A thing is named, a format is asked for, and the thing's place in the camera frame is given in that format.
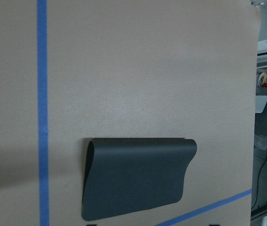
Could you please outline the black mouse pad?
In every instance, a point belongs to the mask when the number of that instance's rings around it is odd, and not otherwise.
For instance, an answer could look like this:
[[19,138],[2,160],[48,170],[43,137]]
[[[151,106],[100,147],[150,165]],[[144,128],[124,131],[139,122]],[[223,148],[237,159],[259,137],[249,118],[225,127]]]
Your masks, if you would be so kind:
[[94,221],[173,204],[197,144],[185,138],[95,138],[88,143],[82,218]]

